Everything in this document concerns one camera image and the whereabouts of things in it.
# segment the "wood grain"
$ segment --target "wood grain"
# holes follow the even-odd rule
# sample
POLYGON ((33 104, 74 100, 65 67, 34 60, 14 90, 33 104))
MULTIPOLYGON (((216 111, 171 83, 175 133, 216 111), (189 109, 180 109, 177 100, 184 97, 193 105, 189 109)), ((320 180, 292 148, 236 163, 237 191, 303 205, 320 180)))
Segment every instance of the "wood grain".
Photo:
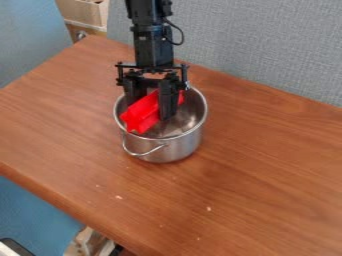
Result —
POLYGON ((155 165, 121 149, 113 63, 89 37, 0 91, 0 172, 136 255, 342 255, 342 111, 196 65, 203 144, 155 165))

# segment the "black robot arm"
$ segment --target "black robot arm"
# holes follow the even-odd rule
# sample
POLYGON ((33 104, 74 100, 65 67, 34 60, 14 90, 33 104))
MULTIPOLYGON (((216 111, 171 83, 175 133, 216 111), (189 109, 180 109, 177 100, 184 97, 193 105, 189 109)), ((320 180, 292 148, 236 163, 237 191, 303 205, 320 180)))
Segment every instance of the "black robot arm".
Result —
POLYGON ((128 18, 133 24, 136 63, 118 62, 116 65, 117 85, 124 87, 128 105, 147 95, 147 88, 159 89, 160 120, 175 115, 179 91, 188 89, 188 66, 173 64, 173 45, 179 44, 172 41, 172 27, 177 27, 167 20, 172 15, 171 5, 169 0, 125 0, 128 18), (164 73, 164 78, 145 78, 147 73, 164 73))

